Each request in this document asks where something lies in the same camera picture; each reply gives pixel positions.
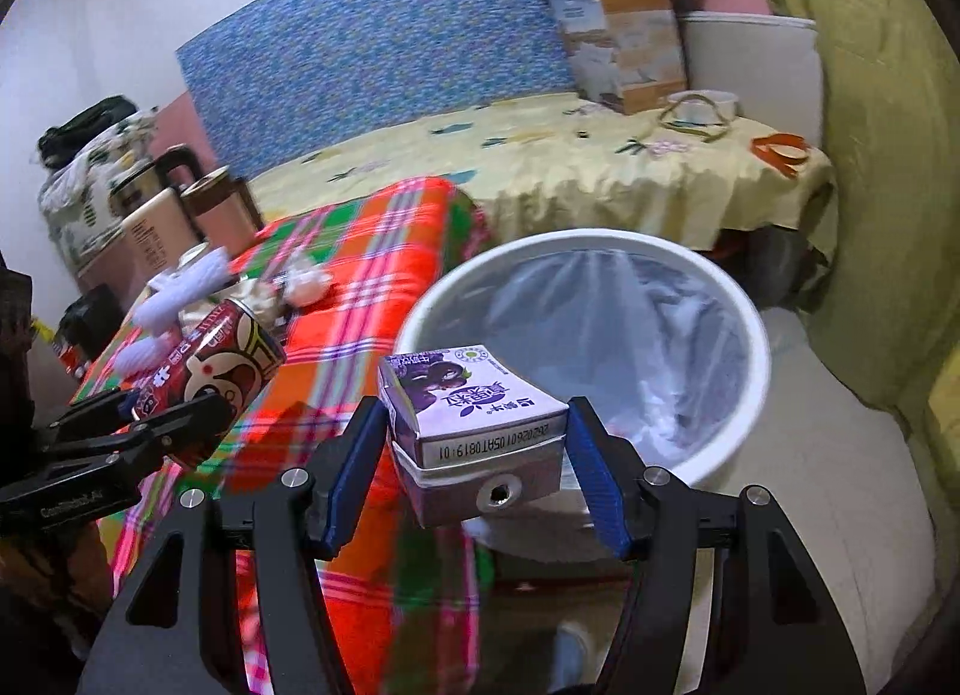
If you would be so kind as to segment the red cartoon drink can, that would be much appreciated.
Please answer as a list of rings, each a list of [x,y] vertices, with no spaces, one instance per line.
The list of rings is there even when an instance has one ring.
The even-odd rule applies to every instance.
[[[199,397],[221,397],[228,414],[221,414],[218,424],[200,424],[183,445],[172,450],[176,463],[195,468],[212,456],[285,358],[280,342],[251,308],[226,298],[149,375],[133,406],[133,417],[158,419]]]

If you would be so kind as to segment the white tissue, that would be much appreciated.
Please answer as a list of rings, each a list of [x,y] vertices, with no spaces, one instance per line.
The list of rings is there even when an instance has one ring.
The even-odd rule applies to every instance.
[[[302,310],[319,303],[332,289],[334,279],[306,251],[298,250],[286,259],[274,282],[283,302]]]

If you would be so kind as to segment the purple milk carton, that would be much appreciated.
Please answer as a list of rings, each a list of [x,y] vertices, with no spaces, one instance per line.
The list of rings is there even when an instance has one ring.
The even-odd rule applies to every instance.
[[[482,344],[384,357],[377,396],[423,528],[503,513],[560,488],[568,406]]]

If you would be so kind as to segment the white round trash bin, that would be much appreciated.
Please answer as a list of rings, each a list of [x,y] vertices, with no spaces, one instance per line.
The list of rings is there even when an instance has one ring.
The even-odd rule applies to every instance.
[[[585,397],[631,454],[699,486],[770,385],[765,326],[694,251],[625,230],[511,241],[444,275],[379,363],[391,454],[423,526],[539,562],[607,557],[569,461]]]

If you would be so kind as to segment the black object beside table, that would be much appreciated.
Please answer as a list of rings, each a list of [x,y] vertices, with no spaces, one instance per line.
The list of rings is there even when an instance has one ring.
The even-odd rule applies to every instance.
[[[109,346],[124,323],[125,311],[114,292],[99,284],[71,303],[60,318],[59,334],[94,360]]]

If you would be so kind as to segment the beige electric kettle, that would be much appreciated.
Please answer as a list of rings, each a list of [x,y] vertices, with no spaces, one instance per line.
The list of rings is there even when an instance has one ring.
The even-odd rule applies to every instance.
[[[178,266],[181,256],[203,240],[178,191],[166,188],[122,220],[114,235],[76,274],[83,293],[106,285],[122,307],[130,308],[160,272]]]

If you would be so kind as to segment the pink brown lidded mug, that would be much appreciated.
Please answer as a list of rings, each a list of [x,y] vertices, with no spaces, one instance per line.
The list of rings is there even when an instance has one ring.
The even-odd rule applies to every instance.
[[[262,215],[244,179],[235,178],[228,167],[187,186],[182,201],[213,248],[224,248],[229,257],[236,257],[256,245]]]

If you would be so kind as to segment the white patterned cloth bundle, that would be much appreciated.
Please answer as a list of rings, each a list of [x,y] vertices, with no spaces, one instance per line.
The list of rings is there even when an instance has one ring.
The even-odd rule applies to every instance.
[[[117,232],[121,218],[110,207],[110,190],[148,162],[155,134],[155,108],[132,113],[94,136],[41,186],[39,212],[71,272]]]

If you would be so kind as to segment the red green plaid tablecloth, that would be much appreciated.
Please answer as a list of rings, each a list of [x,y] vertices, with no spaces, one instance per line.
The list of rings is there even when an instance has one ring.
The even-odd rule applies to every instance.
[[[272,280],[304,253],[332,276],[332,290],[291,318],[285,365],[212,458],[195,469],[164,464],[135,507],[101,519],[114,581],[125,581],[183,490],[252,492],[342,432],[359,399],[374,393],[377,363],[392,354],[416,300],[487,246],[480,209],[441,176],[317,209],[298,197],[281,209],[233,269]],[[356,692],[469,692],[487,573],[462,529],[418,526],[392,459],[381,458],[355,537],[319,570]]]

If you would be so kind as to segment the black bag on bundle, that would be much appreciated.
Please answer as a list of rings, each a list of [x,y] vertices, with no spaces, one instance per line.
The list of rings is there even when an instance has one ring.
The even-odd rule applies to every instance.
[[[83,147],[110,126],[137,112],[137,105],[123,95],[103,98],[85,108],[62,126],[50,126],[37,139],[37,152],[49,172],[64,168]]]

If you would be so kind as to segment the translucent bin liner bag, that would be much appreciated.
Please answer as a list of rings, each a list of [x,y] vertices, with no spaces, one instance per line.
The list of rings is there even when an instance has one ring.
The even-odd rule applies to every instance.
[[[750,358],[736,312],[703,275],[638,248],[544,243],[452,284],[413,344],[482,344],[556,399],[587,397],[608,433],[666,468],[715,440]]]

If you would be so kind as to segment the olive green curtain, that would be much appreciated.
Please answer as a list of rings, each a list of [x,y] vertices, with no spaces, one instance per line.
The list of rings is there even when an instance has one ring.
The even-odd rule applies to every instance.
[[[835,261],[809,329],[958,495],[958,56],[926,0],[768,0],[818,27]]]

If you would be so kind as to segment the yellow printed bed sheet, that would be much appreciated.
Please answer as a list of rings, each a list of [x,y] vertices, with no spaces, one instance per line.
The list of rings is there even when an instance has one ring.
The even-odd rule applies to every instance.
[[[835,172],[814,146],[773,167],[752,151],[754,119],[684,133],[658,110],[619,115],[574,94],[545,94],[423,116],[325,144],[254,176],[267,217],[370,196],[405,179],[444,176],[501,241],[576,227],[638,230],[706,251],[722,232],[797,230],[836,250]]]

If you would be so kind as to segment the blue patterned headboard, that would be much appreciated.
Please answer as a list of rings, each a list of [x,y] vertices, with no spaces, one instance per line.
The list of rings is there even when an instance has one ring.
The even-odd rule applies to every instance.
[[[179,46],[178,61],[213,151],[241,176],[573,85],[544,0],[256,0]]]

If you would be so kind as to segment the white bowl on bed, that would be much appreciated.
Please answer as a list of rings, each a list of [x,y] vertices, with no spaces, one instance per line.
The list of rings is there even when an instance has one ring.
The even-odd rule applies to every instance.
[[[726,90],[682,90],[669,94],[665,101],[670,121],[693,128],[732,123],[739,109],[739,96]]]

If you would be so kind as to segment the white cabinet by bed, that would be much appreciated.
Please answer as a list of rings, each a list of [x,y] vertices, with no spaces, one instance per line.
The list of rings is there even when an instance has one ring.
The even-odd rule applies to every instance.
[[[690,12],[679,25],[690,89],[736,94],[743,116],[820,146],[823,69],[813,20]]]

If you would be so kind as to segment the brown bedding package box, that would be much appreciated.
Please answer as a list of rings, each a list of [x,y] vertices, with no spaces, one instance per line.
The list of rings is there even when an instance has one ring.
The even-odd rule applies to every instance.
[[[545,0],[579,94],[622,115],[686,89],[677,7],[690,0]]]

